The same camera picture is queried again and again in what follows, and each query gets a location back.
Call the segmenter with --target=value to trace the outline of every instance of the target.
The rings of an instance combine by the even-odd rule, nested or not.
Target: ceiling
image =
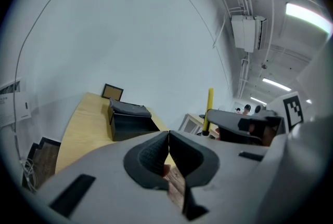
[[[274,0],[275,18],[272,44],[268,57],[264,61],[271,32],[272,0],[251,0],[251,2],[253,15],[263,16],[267,19],[267,34],[264,47],[251,54],[250,71],[242,99],[255,97],[268,103],[287,93],[283,89],[262,82],[262,78],[265,77],[290,87],[292,91],[298,91],[300,99],[307,100],[308,98],[296,81],[296,77],[324,45],[327,34],[310,23],[286,15],[286,4],[291,2],[325,17],[323,10],[309,0]],[[226,0],[226,3],[229,9],[239,6],[237,0]],[[247,53],[240,49],[240,56],[245,57],[246,55]],[[263,62],[267,65],[265,70],[261,68]]]

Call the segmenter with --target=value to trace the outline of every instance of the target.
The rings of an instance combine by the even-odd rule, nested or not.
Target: curved wire
[[[23,50],[23,47],[25,45],[25,42],[27,41],[32,29],[35,27],[38,19],[40,18],[40,16],[42,15],[43,11],[45,10],[45,8],[47,7],[47,5],[50,3],[51,0],[48,0],[48,2],[45,4],[44,8],[42,9],[42,11],[40,12],[40,14],[38,15],[37,19],[35,20],[35,22],[33,23],[31,29],[29,30],[27,36],[25,37],[24,41],[23,41],[23,44],[21,46],[21,49],[20,49],[20,53],[19,53],[19,57],[17,59],[17,63],[16,63],[16,69],[15,69],[15,79],[14,79],[14,89],[13,89],[13,105],[14,105],[14,132],[16,133],[16,108],[15,108],[15,92],[16,92],[16,78],[17,78],[17,70],[18,70],[18,67],[19,67],[19,62],[20,62],[20,58],[21,58],[21,53],[22,53],[22,50]]]

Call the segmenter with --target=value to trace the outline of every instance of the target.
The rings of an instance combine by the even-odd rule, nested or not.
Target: black box
[[[123,141],[159,131],[151,116],[136,116],[108,109],[112,141]]]

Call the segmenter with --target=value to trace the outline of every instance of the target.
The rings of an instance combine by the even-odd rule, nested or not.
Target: ceiling light
[[[251,99],[253,99],[253,100],[257,101],[257,102],[260,102],[260,103],[262,103],[262,104],[264,104],[264,105],[267,105],[267,103],[262,102],[261,100],[259,100],[259,99],[257,99],[257,98],[251,97]]]
[[[332,33],[332,24],[328,20],[326,20],[324,17],[322,17],[319,14],[316,14],[315,12],[310,11],[306,8],[297,6],[292,3],[287,3],[286,14],[300,18],[304,21],[310,22],[310,23],[314,24],[315,26],[326,31],[329,35],[331,35],[331,33]]]
[[[275,82],[275,81],[272,81],[272,80],[268,80],[268,79],[266,79],[266,78],[264,78],[262,81],[263,81],[263,82],[266,82],[266,83],[269,83],[269,84],[271,84],[271,85],[275,85],[275,86],[277,86],[277,87],[280,87],[280,88],[282,88],[282,89],[284,89],[285,91],[288,91],[288,92],[291,90],[291,89],[290,89],[289,87],[287,87],[287,86],[284,86],[284,85],[279,84],[279,83],[277,83],[277,82]]]

